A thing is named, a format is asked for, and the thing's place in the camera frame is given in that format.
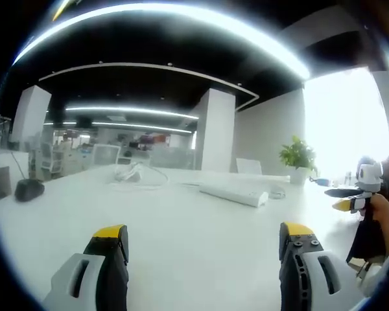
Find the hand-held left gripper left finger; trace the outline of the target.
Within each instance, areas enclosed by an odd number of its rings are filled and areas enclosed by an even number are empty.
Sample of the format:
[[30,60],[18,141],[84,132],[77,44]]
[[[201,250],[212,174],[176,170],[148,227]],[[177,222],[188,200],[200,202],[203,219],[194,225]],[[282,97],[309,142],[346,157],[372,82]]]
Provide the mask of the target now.
[[51,278],[46,310],[126,310],[129,261],[124,224],[104,227]]

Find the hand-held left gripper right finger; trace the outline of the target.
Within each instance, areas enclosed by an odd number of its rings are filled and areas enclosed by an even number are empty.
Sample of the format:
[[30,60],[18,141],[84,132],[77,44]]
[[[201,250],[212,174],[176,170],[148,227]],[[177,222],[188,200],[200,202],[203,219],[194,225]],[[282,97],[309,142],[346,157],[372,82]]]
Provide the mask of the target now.
[[308,227],[281,223],[279,260],[282,310],[351,310],[360,302],[355,270]]

